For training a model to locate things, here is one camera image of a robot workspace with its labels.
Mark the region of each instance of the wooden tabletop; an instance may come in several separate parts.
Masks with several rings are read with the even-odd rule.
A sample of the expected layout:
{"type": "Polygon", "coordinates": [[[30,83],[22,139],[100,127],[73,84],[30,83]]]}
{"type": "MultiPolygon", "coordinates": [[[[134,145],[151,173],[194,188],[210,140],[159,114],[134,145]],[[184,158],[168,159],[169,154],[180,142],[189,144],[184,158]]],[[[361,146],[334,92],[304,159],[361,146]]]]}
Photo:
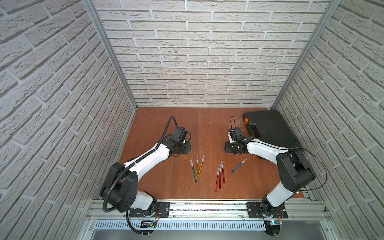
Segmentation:
{"type": "MultiPolygon", "coordinates": [[[[256,155],[233,155],[225,153],[224,145],[228,141],[227,132],[230,118],[235,117],[246,136],[248,131],[242,121],[242,115],[249,111],[261,111],[265,108],[139,108],[133,120],[127,141],[120,157],[120,163],[137,157],[161,138],[161,134],[171,115],[177,124],[185,127],[191,135],[191,153],[170,157],[152,168],[139,181],[138,189],[146,191],[158,199],[260,199],[268,194],[279,182],[277,166],[272,162],[259,159],[256,155]],[[196,156],[199,165],[205,155],[200,177],[195,183],[190,160],[196,170],[196,156]],[[243,160],[248,160],[233,174],[230,172],[243,160]],[[224,162],[225,185],[216,188],[217,168],[224,162]]],[[[168,133],[174,131],[173,122],[168,133]]],[[[300,192],[294,197],[303,198],[300,192]]]]}

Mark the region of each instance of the marker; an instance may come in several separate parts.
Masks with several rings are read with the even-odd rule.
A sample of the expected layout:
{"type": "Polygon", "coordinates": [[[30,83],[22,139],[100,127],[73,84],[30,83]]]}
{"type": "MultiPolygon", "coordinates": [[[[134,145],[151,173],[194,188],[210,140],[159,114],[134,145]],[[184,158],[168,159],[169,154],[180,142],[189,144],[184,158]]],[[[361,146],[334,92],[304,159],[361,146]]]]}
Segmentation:
{"type": "Polygon", "coordinates": [[[244,159],[231,173],[233,173],[236,169],[238,169],[238,167],[240,167],[243,163],[245,163],[247,159],[244,159]]]}

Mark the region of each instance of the brick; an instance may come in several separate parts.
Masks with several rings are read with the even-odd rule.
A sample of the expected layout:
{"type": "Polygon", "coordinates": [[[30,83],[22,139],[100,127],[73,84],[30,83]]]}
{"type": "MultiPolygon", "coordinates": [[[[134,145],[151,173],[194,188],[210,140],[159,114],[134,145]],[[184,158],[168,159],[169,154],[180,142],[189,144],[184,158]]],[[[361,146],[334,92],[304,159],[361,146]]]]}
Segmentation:
{"type": "Polygon", "coordinates": [[[233,61],[234,57],[229,55],[189,55],[190,61],[233,61]]]}
{"type": "Polygon", "coordinates": [[[87,43],[85,37],[80,35],[68,46],[61,49],[48,60],[48,65],[54,70],[59,70],[78,50],[87,43]]]}
{"type": "Polygon", "coordinates": [[[298,23],[249,23],[244,24],[245,31],[296,31],[298,23]]]}
{"type": "Polygon", "coordinates": [[[372,79],[375,83],[384,86],[384,81],[382,79],[382,76],[384,74],[384,70],[377,66],[374,63],[370,63],[364,70],[363,72],[370,78],[372,79]]]}
{"type": "Polygon", "coordinates": [[[241,30],[241,23],[222,22],[188,22],[188,30],[220,31],[220,30],[241,30]]]}
{"type": "Polygon", "coordinates": [[[267,32],[265,35],[266,40],[308,40],[311,33],[280,33],[280,32],[267,32]]]}
{"type": "Polygon", "coordinates": [[[247,62],[210,62],[210,68],[252,68],[253,63],[247,62]]]}
{"type": "Polygon", "coordinates": [[[156,67],[160,68],[160,62],[153,61],[120,61],[121,67],[156,67]]]}
{"type": "Polygon", "coordinates": [[[209,38],[208,31],[157,31],[158,38],[209,38]]]}
{"type": "Polygon", "coordinates": [[[140,60],[142,61],[187,61],[187,55],[146,55],[140,54],[140,60]]]}
{"type": "Polygon", "coordinates": [[[65,85],[70,89],[73,90],[75,85],[80,81],[81,78],[84,77],[84,75],[89,71],[89,69],[92,67],[92,65],[96,62],[96,58],[92,55],[87,60],[85,60],[80,67],[72,74],[68,80],[65,81],[65,85]]]}
{"type": "Polygon", "coordinates": [[[98,10],[102,20],[150,20],[148,10],[98,10]]]}
{"type": "Polygon", "coordinates": [[[56,114],[60,118],[64,119],[65,116],[71,111],[72,107],[77,103],[78,99],[83,94],[90,82],[91,80],[89,77],[86,76],[83,78],[72,92],[71,96],[65,101],[65,103],[57,108],[56,114]]]}
{"type": "Polygon", "coordinates": [[[244,11],[245,1],[188,1],[187,10],[229,10],[244,11]]]}
{"type": "Polygon", "coordinates": [[[25,55],[23,58],[10,65],[9,70],[11,70],[11,72],[18,78],[24,78],[64,45],[66,45],[66,41],[63,36],[57,35],[41,45],[36,51],[25,55]]]}
{"type": "Polygon", "coordinates": [[[119,61],[137,61],[136,54],[116,54],[119,61]]]}
{"type": "Polygon", "coordinates": [[[358,117],[363,113],[360,106],[346,93],[344,92],[332,78],[327,78],[325,84],[334,92],[336,97],[345,105],[354,117],[358,117]]]}
{"type": "Polygon", "coordinates": [[[80,49],[80,51],[77,53],[77,57],[79,57],[80,61],[84,62],[84,60],[95,50],[99,44],[99,36],[95,35],[84,47],[80,49]]]}
{"type": "Polygon", "coordinates": [[[164,74],[161,73],[137,73],[137,74],[124,74],[127,79],[143,79],[143,78],[150,78],[150,79],[164,79],[164,74]]]}
{"type": "Polygon", "coordinates": [[[26,144],[34,133],[45,123],[54,113],[55,109],[68,96],[68,91],[61,88],[47,103],[40,109],[15,135],[14,139],[22,144],[26,144]]]}
{"type": "Polygon", "coordinates": [[[359,103],[378,123],[384,126],[384,113],[382,110],[373,104],[373,101],[368,95],[362,92],[354,83],[348,85],[345,89],[357,103],[359,103]]]}
{"type": "Polygon", "coordinates": [[[189,40],[188,46],[238,47],[238,40],[189,40]]]}
{"type": "Polygon", "coordinates": [[[48,18],[48,14],[41,4],[36,4],[7,17],[2,17],[0,20],[0,41],[21,33],[46,18],[48,18]]]}
{"type": "Polygon", "coordinates": [[[49,67],[44,65],[38,71],[33,73],[24,84],[18,85],[12,92],[6,94],[2,99],[3,104],[0,106],[0,119],[3,119],[25,101],[25,99],[33,94],[33,92],[49,79],[52,74],[53,73],[49,67]]]}
{"type": "Polygon", "coordinates": [[[296,56],[285,56],[281,62],[283,63],[295,63],[299,57],[296,56]]]}
{"type": "Polygon", "coordinates": [[[188,73],[187,68],[143,68],[145,73],[188,73]]]}
{"type": "Polygon", "coordinates": [[[78,18],[74,23],[68,26],[64,31],[62,31],[64,37],[68,42],[72,41],[77,34],[84,30],[89,24],[91,20],[88,14],[83,14],[80,18],[78,18]]]}
{"type": "Polygon", "coordinates": [[[377,84],[366,78],[364,75],[360,74],[357,69],[355,69],[347,61],[341,60],[341,62],[338,64],[338,67],[347,76],[353,79],[354,83],[356,83],[363,91],[368,93],[373,99],[379,100],[384,96],[383,89],[379,88],[377,84]]]}
{"type": "Polygon", "coordinates": [[[50,99],[53,93],[71,76],[78,66],[80,66],[80,61],[77,58],[71,59],[39,89],[36,95],[43,101],[50,99]]]}
{"type": "Polygon", "coordinates": [[[15,2],[12,0],[4,0],[0,3],[0,7],[4,9],[7,13],[14,12],[20,8],[23,8],[27,5],[38,2],[38,0],[25,0],[22,2],[15,2]]]}
{"type": "Polygon", "coordinates": [[[185,3],[182,0],[123,0],[124,6],[130,9],[157,9],[157,10],[185,10],[185,3]]]}
{"type": "Polygon", "coordinates": [[[243,54],[251,55],[257,54],[257,48],[211,48],[211,54],[243,54]]]}
{"type": "Polygon", "coordinates": [[[241,40],[242,48],[288,48],[292,41],[254,41],[241,40]]]}
{"type": "Polygon", "coordinates": [[[155,47],[114,47],[115,53],[159,53],[158,48],[155,47]]]}
{"type": "Polygon", "coordinates": [[[371,58],[372,61],[375,61],[382,66],[384,65],[384,59],[382,57],[384,50],[371,40],[359,36],[352,46],[353,48],[367,55],[369,58],[371,58]]]}
{"type": "Polygon", "coordinates": [[[165,54],[208,54],[208,48],[160,48],[165,54]]]}
{"type": "Polygon", "coordinates": [[[267,22],[270,13],[214,12],[214,21],[267,22]]]}
{"type": "Polygon", "coordinates": [[[32,47],[25,38],[18,36],[0,46],[0,68],[12,63],[31,51],[32,47]]]}
{"type": "Polygon", "coordinates": [[[255,62],[279,63],[281,61],[281,57],[280,56],[237,55],[236,61],[245,61],[245,62],[246,61],[255,61],[255,62]]]}
{"type": "Polygon", "coordinates": [[[351,10],[361,16],[370,18],[376,12],[377,7],[369,2],[360,2],[357,0],[346,0],[340,3],[340,6],[351,10]]]}
{"type": "Polygon", "coordinates": [[[356,29],[361,34],[371,38],[372,40],[383,44],[384,43],[384,28],[379,25],[365,21],[364,19],[347,13],[342,22],[352,29],[356,29]]]}
{"type": "Polygon", "coordinates": [[[61,31],[74,20],[75,18],[73,17],[72,12],[67,9],[50,18],[48,21],[36,25],[31,30],[27,31],[25,36],[33,46],[37,46],[55,33],[61,31]]]}
{"type": "Polygon", "coordinates": [[[290,56],[299,56],[302,52],[302,49],[294,48],[263,48],[261,49],[259,55],[290,55],[290,56]]]}
{"type": "Polygon", "coordinates": [[[210,12],[152,11],[154,20],[210,21],[210,12]]]}
{"type": "Polygon", "coordinates": [[[324,12],[327,6],[328,6],[328,2],[312,2],[308,11],[324,12]]]}
{"type": "Polygon", "coordinates": [[[322,54],[317,58],[317,62],[331,75],[340,86],[349,83],[349,79],[322,54]]]}
{"type": "Polygon", "coordinates": [[[206,74],[166,74],[166,79],[206,79],[206,74]]]}
{"type": "Polygon", "coordinates": [[[108,59],[108,55],[106,52],[104,52],[103,55],[101,55],[99,59],[96,61],[96,63],[91,67],[88,74],[92,79],[96,76],[96,74],[99,72],[99,70],[101,69],[101,67],[103,66],[103,64],[107,59],[108,59]]]}
{"type": "Polygon", "coordinates": [[[206,68],[208,67],[207,62],[163,62],[165,68],[206,68]]]}
{"type": "Polygon", "coordinates": [[[384,9],[381,8],[375,17],[372,19],[373,22],[384,25],[384,9]]]}
{"type": "Polygon", "coordinates": [[[130,21],[132,29],[186,30],[185,22],[177,21],[130,21]]]}
{"type": "Polygon", "coordinates": [[[234,68],[233,74],[274,74],[275,69],[234,68]]]}
{"type": "Polygon", "coordinates": [[[178,39],[136,39],[138,46],[187,46],[187,40],[178,39]]]}
{"type": "Polygon", "coordinates": [[[273,22],[314,22],[317,23],[323,13],[273,13],[273,22]]]}
{"type": "Polygon", "coordinates": [[[331,19],[327,25],[327,29],[336,34],[339,38],[343,39],[347,43],[351,43],[355,37],[356,34],[353,33],[351,30],[349,30],[344,25],[341,25],[338,21],[335,19],[331,19]]]}
{"type": "Polygon", "coordinates": [[[208,79],[249,80],[249,74],[208,74],[208,79]]]}
{"type": "Polygon", "coordinates": [[[264,32],[251,32],[251,31],[213,31],[213,39],[263,39],[264,32]]]}
{"type": "Polygon", "coordinates": [[[320,38],[323,39],[324,41],[328,41],[331,36],[332,36],[332,33],[325,28],[323,33],[320,35],[320,38]]]}
{"type": "Polygon", "coordinates": [[[329,58],[329,60],[331,60],[333,63],[337,63],[337,61],[341,58],[341,55],[339,53],[333,50],[322,40],[319,40],[316,43],[316,47],[324,54],[324,56],[329,58]]]}

